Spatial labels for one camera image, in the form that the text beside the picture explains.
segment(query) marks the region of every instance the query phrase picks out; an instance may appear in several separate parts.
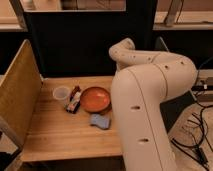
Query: wall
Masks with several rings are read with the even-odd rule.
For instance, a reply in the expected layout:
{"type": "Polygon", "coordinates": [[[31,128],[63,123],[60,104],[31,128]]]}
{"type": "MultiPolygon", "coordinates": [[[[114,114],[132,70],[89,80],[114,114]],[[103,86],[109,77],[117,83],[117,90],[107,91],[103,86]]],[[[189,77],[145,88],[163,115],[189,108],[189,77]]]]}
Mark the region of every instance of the wall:
{"type": "MultiPolygon", "coordinates": [[[[188,56],[196,67],[213,57],[213,30],[164,30],[154,31],[152,42],[161,36],[172,52],[188,56]]],[[[203,66],[203,69],[213,69],[213,60],[203,66]]]]}
{"type": "Polygon", "coordinates": [[[127,0],[125,12],[26,12],[44,76],[114,74],[108,49],[123,38],[149,49],[156,0],[127,0]]]}
{"type": "Polygon", "coordinates": [[[0,74],[4,74],[27,32],[0,32],[0,74]]]}

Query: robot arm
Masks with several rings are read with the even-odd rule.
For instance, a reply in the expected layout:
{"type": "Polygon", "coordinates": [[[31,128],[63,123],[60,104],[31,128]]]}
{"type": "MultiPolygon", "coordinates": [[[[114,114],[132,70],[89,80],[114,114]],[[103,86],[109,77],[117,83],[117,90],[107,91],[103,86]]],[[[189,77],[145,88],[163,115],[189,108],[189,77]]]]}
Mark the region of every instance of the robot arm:
{"type": "Polygon", "coordinates": [[[194,64],[174,53],[134,50],[130,39],[109,54],[118,66],[111,99],[127,170],[176,170],[159,105],[192,87],[194,64]]]}

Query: orange bowl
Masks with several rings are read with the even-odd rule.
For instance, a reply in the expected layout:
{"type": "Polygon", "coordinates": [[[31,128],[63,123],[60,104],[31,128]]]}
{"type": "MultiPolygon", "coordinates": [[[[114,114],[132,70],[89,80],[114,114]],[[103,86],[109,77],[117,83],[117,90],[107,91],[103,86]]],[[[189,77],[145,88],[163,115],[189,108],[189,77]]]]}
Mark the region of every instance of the orange bowl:
{"type": "Polygon", "coordinates": [[[82,92],[80,104],[87,112],[101,112],[110,105],[110,94],[104,88],[90,87],[82,92]]]}

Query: plastic cup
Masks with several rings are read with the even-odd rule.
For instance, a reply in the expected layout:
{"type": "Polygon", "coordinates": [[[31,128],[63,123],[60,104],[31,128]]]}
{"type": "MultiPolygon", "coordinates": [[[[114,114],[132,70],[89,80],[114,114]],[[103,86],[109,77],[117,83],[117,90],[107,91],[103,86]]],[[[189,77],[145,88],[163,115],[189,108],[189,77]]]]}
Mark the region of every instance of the plastic cup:
{"type": "Polygon", "coordinates": [[[60,86],[53,90],[53,98],[58,100],[65,108],[70,101],[70,89],[66,86],[60,86]]]}

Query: cable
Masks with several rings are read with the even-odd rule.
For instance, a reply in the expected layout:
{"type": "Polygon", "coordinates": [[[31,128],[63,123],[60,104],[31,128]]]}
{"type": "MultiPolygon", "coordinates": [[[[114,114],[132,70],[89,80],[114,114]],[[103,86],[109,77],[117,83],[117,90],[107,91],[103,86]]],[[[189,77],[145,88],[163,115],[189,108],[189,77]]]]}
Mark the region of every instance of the cable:
{"type": "Polygon", "coordinates": [[[199,75],[200,75],[200,70],[203,68],[204,65],[206,65],[207,63],[209,63],[211,60],[213,60],[213,56],[209,57],[207,60],[205,60],[198,68],[198,72],[197,72],[197,78],[196,78],[196,81],[195,81],[195,84],[197,84],[198,82],[198,79],[199,79],[199,75]]]}
{"type": "Polygon", "coordinates": [[[185,145],[185,144],[177,141],[176,139],[174,139],[174,142],[176,144],[178,144],[179,146],[182,146],[182,147],[185,147],[185,148],[190,148],[190,149],[198,148],[203,143],[203,140],[205,139],[205,130],[204,130],[202,121],[196,115],[193,115],[193,116],[200,122],[200,129],[201,129],[201,133],[202,133],[200,140],[195,145],[185,145]]]}
{"type": "MultiPolygon", "coordinates": [[[[194,122],[194,121],[192,121],[192,120],[187,120],[187,121],[192,122],[192,123],[198,125],[197,127],[200,127],[200,124],[197,123],[197,122],[194,122]]],[[[206,142],[207,142],[207,144],[208,144],[210,150],[213,152],[213,147],[212,147],[212,145],[211,145],[211,143],[209,142],[208,137],[207,137],[208,130],[209,130],[208,124],[207,124],[207,122],[206,122],[205,119],[203,119],[203,121],[204,121],[204,123],[205,123],[205,125],[206,125],[206,133],[205,133],[205,130],[204,130],[204,133],[205,133],[204,136],[205,136],[206,142]]]]}
{"type": "Polygon", "coordinates": [[[197,162],[199,165],[201,165],[206,171],[209,171],[209,168],[208,168],[208,165],[204,165],[204,164],[201,164],[200,161],[198,159],[196,159],[194,156],[192,156],[191,154],[187,153],[185,150],[183,150],[181,147],[179,147],[174,139],[171,140],[171,143],[178,149],[180,150],[181,152],[183,152],[185,155],[187,155],[188,157],[190,157],[192,160],[194,160],[195,162],[197,162]]]}
{"type": "Polygon", "coordinates": [[[195,103],[197,105],[199,105],[200,107],[202,107],[202,108],[211,108],[211,107],[213,107],[213,105],[204,106],[204,105],[200,104],[197,100],[195,101],[195,103]]]}
{"type": "Polygon", "coordinates": [[[184,127],[182,127],[182,128],[185,132],[187,132],[193,138],[194,144],[197,145],[197,140],[196,140],[194,134],[192,134],[190,131],[186,130],[184,127]]]}
{"type": "Polygon", "coordinates": [[[194,96],[197,98],[199,96],[202,96],[205,93],[205,90],[197,91],[194,96]]]}
{"type": "MultiPolygon", "coordinates": [[[[203,118],[203,112],[204,112],[204,110],[205,109],[208,109],[208,108],[211,108],[211,107],[213,107],[213,105],[209,105],[209,106],[206,106],[205,108],[203,108],[202,110],[201,110],[201,112],[200,112],[200,117],[201,118],[203,118]]],[[[209,140],[208,140],[208,138],[207,138],[207,136],[205,135],[205,139],[206,139],[206,141],[207,141],[207,143],[208,143],[208,145],[209,145],[209,148],[211,149],[211,151],[213,151],[213,148],[212,148],[212,146],[211,146],[211,144],[210,144],[210,142],[209,142],[209,140]]]]}

